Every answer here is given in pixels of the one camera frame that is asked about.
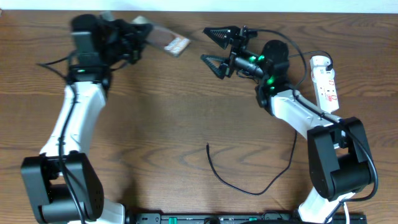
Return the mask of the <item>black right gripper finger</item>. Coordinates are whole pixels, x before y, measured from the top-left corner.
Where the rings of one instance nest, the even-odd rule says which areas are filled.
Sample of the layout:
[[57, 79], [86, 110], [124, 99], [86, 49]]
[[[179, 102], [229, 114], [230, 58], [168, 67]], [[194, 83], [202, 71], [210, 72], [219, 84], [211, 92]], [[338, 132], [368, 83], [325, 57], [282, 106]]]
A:
[[230, 77], [229, 58], [215, 55], [201, 55], [200, 58], [217, 78]]
[[225, 50], [227, 46], [239, 35], [240, 28], [236, 26], [206, 27], [204, 28], [203, 33]]

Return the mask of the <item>rose gold Galaxy smartphone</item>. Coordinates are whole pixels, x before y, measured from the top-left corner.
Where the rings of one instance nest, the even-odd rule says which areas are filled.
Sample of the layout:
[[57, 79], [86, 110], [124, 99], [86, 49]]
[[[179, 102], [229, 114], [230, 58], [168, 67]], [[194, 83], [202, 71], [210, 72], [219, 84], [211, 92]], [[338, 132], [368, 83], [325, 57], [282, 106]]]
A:
[[151, 24], [152, 30], [146, 41], [153, 47], [163, 50], [174, 57], [179, 57], [190, 45], [191, 40], [158, 23], [150, 21], [144, 16], [137, 16], [131, 21], [133, 24]]

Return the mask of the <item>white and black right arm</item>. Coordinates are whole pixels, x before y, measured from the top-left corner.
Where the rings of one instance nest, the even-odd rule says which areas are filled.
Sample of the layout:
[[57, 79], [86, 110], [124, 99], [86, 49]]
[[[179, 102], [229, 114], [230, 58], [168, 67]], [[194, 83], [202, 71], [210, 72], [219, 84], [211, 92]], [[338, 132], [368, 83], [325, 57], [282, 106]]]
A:
[[303, 64], [304, 77], [313, 81], [316, 102], [308, 101], [288, 77], [290, 48], [297, 44], [278, 33], [260, 54], [251, 52], [248, 43], [258, 30], [247, 27], [207, 27], [204, 33], [227, 57], [202, 55], [201, 59], [219, 79], [237, 74], [256, 82], [258, 105], [271, 116], [294, 128], [296, 136], [307, 141], [308, 168], [312, 189], [296, 214], [295, 223], [357, 223], [345, 211], [350, 202], [360, 202], [358, 193], [371, 186], [379, 187], [377, 169], [360, 119], [335, 115], [338, 98], [335, 88], [333, 59], [329, 53], [314, 51]]

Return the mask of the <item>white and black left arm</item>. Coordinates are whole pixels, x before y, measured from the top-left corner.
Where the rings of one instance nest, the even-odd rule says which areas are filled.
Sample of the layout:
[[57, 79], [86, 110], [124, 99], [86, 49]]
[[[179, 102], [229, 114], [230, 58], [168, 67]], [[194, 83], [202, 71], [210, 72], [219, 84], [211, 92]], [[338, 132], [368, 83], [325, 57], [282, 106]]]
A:
[[21, 164], [32, 213], [39, 223], [133, 223], [123, 204], [105, 198], [88, 154], [113, 73], [140, 60], [154, 27], [110, 12], [76, 16], [70, 27], [62, 109], [39, 155]]

